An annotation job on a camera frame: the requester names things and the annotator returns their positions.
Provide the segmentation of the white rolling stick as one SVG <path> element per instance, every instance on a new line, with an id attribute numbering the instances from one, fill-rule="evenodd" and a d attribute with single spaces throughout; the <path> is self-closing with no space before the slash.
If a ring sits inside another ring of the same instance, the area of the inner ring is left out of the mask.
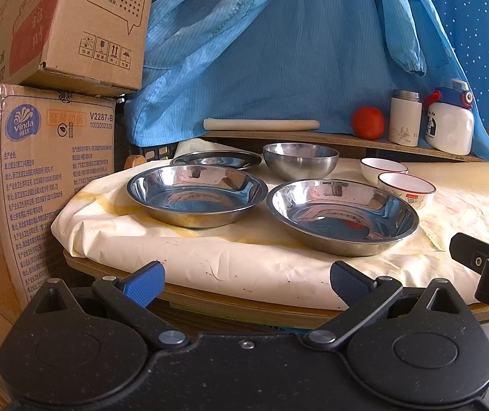
<path id="1" fill-rule="evenodd" d="M 299 132 L 314 131 L 320 128 L 315 120 L 231 120 L 207 118 L 203 120 L 204 130 L 208 131 L 270 131 Z"/>

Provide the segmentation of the white thermos cup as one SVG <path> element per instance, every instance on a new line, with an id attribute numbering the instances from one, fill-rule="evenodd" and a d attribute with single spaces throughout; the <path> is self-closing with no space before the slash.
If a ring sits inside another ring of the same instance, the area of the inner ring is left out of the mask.
<path id="1" fill-rule="evenodd" d="M 390 101 L 388 140 L 404 147 L 417 147 L 422 109 L 420 94 L 394 90 Z"/>

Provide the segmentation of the lower Vinda cardboard box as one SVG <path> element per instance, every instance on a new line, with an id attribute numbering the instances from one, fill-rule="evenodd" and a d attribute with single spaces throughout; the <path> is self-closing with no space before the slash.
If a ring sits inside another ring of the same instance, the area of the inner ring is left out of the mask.
<path id="1" fill-rule="evenodd" d="M 50 227 L 114 172 L 115 102 L 0 84 L 0 314 L 14 322 L 43 282 L 75 280 Z"/>

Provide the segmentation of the light blue hanging garment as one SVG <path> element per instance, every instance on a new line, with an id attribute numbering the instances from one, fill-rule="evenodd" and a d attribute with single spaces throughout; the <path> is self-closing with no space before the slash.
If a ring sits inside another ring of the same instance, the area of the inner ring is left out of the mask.
<path id="1" fill-rule="evenodd" d="M 427 96 L 448 79 L 469 85 L 431 0 L 153 0 L 127 138 L 175 143 L 207 118 L 347 134 L 357 108 L 388 112 L 394 90 Z M 473 152 L 489 161 L 475 97 L 473 114 Z"/>

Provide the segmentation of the wooden shelf board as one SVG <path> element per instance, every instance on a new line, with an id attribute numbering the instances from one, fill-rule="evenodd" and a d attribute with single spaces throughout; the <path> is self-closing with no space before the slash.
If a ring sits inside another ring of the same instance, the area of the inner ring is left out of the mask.
<path id="1" fill-rule="evenodd" d="M 375 149 L 399 153 L 412 154 L 422 157 L 438 158 L 448 161 L 468 161 L 482 162 L 475 154 L 466 156 L 446 153 L 438 149 L 405 147 L 385 140 L 366 140 L 351 135 L 326 134 L 305 131 L 210 131 L 202 135 L 203 139 L 242 139 L 242 140 L 263 140 L 270 142 L 304 142 L 322 144 L 334 147 L 348 147 L 357 149 Z"/>

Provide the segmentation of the red tomato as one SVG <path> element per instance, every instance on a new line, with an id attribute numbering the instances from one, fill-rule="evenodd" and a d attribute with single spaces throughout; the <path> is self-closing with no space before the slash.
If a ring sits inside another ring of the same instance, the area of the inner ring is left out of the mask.
<path id="1" fill-rule="evenodd" d="M 371 106 L 357 108 L 351 117 L 351 128 L 355 136 L 366 140 L 377 140 L 384 135 L 385 118 L 381 110 Z"/>

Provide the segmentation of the black yellow crate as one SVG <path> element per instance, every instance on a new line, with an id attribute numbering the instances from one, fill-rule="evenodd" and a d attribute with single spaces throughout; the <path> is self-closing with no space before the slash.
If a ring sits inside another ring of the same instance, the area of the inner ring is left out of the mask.
<path id="1" fill-rule="evenodd" d="M 142 155 L 146 161 L 164 161 L 175 157 L 178 142 L 153 147 L 139 147 L 127 140 L 124 107 L 126 96 L 116 99 L 114 120 L 114 171 L 124 169 L 124 164 L 130 155 Z"/>

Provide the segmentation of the white red-rimmed bowl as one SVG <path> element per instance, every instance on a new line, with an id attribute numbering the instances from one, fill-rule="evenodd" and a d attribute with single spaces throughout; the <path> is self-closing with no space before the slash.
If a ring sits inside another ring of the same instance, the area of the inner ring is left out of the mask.
<path id="1" fill-rule="evenodd" d="M 426 207 L 437 191 L 427 180 L 410 174 L 382 173 L 377 177 L 377 184 L 416 210 Z"/>
<path id="2" fill-rule="evenodd" d="M 363 158 L 361 159 L 361 172 L 368 183 L 377 186 L 380 174 L 407 174 L 408 167 L 397 161 L 380 158 Z"/>

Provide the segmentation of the deep steel bowl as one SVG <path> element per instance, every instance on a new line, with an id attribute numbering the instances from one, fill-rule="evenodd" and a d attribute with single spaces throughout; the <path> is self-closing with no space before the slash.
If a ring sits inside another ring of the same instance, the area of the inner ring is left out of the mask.
<path id="1" fill-rule="evenodd" d="M 324 178 L 336 169 L 339 152 L 316 144 L 271 143 L 263 147 L 268 168 L 285 181 Z"/>

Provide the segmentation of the cream paper table cover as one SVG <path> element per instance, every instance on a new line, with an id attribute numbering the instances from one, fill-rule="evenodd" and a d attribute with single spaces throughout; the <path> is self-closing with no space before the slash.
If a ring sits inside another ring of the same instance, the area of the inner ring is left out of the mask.
<path id="1" fill-rule="evenodd" d="M 472 303 L 478 275 L 452 260 L 448 249 L 458 232 L 489 243 L 489 162 L 413 162 L 409 169 L 436 187 L 419 212 L 417 230 L 390 250 L 350 264 L 407 287 L 444 277 Z M 158 261 L 172 285 L 252 301 L 344 308 L 330 286 L 333 255 L 301 244 L 265 205 L 230 225 L 189 230 L 153 219 L 130 199 L 131 176 L 126 170 L 97 179 L 62 209 L 51 231 L 70 255 L 125 272 Z"/>

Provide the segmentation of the upper cardboard box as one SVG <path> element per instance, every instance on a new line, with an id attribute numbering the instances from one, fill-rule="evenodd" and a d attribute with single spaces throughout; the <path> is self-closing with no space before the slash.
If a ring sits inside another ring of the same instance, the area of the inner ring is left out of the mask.
<path id="1" fill-rule="evenodd" d="M 138 91 L 152 0 L 0 0 L 0 84 Z"/>

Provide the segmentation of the steel plate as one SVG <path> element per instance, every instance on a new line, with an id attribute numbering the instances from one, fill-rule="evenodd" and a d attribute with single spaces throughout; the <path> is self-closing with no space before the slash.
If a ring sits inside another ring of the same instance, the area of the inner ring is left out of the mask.
<path id="1" fill-rule="evenodd" d="M 267 197 L 267 185 L 244 171 L 214 165 L 149 169 L 127 182 L 127 194 L 154 219 L 206 229 L 230 225 Z"/>
<path id="2" fill-rule="evenodd" d="M 338 256 L 369 257 L 414 234 L 419 217 L 404 200 L 366 184 L 307 179 L 273 188 L 272 215 L 311 249 Z"/>
<path id="3" fill-rule="evenodd" d="M 236 150 L 195 151 L 183 154 L 171 161 L 172 165 L 214 165 L 249 170 L 259 166 L 262 158 L 253 152 Z"/>

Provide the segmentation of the white red-rimmed bowl front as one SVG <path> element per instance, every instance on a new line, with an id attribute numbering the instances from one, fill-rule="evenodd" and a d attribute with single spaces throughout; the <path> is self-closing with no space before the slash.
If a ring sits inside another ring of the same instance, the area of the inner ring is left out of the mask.
<path id="1" fill-rule="evenodd" d="M 382 173 L 377 177 L 377 184 L 416 210 L 426 207 L 437 191 L 427 180 L 410 174 Z"/>

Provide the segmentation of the white blue water bottle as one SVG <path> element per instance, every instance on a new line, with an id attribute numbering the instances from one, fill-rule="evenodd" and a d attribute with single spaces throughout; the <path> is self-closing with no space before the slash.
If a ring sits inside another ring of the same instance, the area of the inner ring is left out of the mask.
<path id="1" fill-rule="evenodd" d="M 475 119 L 474 96 L 467 82 L 451 79 L 425 99 L 425 138 L 434 149 L 465 156 L 471 151 Z"/>

